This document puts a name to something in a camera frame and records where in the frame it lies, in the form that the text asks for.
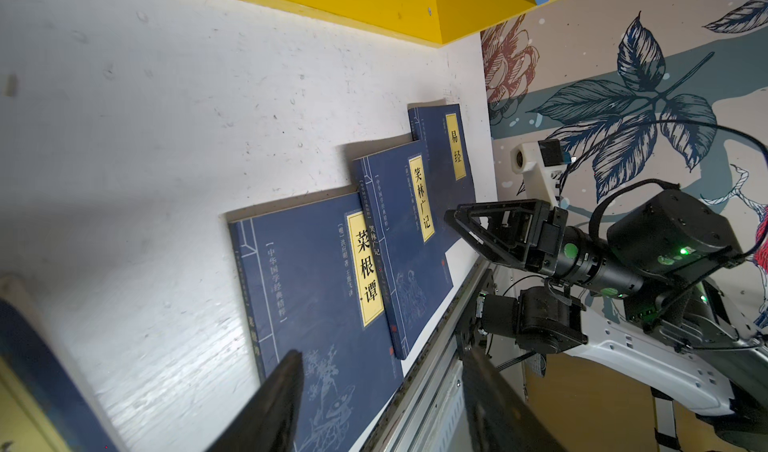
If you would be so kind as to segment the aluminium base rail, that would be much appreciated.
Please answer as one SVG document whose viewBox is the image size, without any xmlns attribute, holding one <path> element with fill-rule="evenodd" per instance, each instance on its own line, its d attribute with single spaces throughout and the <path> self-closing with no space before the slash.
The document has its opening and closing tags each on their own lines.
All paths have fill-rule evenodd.
<svg viewBox="0 0 768 452">
<path fill-rule="evenodd" d="M 479 258 L 440 317 L 426 345 L 361 449 L 445 451 L 463 406 L 463 364 L 455 331 L 471 299 L 491 282 L 495 267 Z"/>
</svg>

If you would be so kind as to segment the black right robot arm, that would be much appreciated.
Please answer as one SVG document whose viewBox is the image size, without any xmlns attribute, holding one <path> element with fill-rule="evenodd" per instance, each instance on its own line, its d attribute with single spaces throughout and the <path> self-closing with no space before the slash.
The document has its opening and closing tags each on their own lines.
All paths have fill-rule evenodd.
<svg viewBox="0 0 768 452">
<path fill-rule="evenodd" d="M 479 323 L 543 355 L 588 342 L 579 287 L 625 304 L 625 319 L 678 353 L 702 358 L 736 387 L 726 414 L 713 422 L 734 445 L 767 447 L 767 338 L 738 322 L 712 281 L 747 259 L 728 220 L 669 182 L 614 223 L 606 234 L 596 209 L 587 230 L 543 200 L 464 204 L 446 223 L 485 259 L 542 277 L 516 298 L 485 301 Z"/>
</svg>

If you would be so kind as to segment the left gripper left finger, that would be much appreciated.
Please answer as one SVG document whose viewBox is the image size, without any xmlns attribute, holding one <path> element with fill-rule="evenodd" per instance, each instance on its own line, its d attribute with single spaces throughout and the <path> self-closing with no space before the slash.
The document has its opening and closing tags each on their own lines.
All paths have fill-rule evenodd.
<svg viewBox="0 0 768 452">
<path fill-rule="evenodd" d="M 304 385 L 302 358 L 290 350 L 208 451 L 292 451 Z"/>
</svg>

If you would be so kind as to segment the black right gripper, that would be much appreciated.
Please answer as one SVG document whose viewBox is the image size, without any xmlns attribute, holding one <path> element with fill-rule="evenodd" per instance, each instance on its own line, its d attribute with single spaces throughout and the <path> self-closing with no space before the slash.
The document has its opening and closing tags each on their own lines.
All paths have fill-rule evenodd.
<svg viewBox="0 0 768 452">
<path fill-rule="evenodd" d="M 462 204 L 446 224 L 485 259 L 512 269 L 555 275 L 568 213 L 548 202 L 522 199 Z"/>
</svg>

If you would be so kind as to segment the blue book yellow label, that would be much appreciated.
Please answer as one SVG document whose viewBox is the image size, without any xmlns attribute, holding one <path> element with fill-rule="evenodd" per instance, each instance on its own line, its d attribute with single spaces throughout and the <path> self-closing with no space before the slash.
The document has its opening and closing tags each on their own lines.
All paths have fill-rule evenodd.
<svg viewBox="0 0 768 452">
<path fill-rule="evenodd" d="M 353 162 L 394 355 L 404 360 L 453 288 L 421 141 Z"/>
</svg>

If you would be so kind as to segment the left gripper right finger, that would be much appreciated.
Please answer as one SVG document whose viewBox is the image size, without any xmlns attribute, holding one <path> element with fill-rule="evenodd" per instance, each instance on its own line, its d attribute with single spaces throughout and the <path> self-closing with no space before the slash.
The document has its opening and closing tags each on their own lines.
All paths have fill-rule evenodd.
<svg viewBox="0 0 768 452">
<path fill-rule="evenodd" d="M 462 381 L 474 451 L 563 451 L 486 355 L 462 355 Z"/>
</svg>

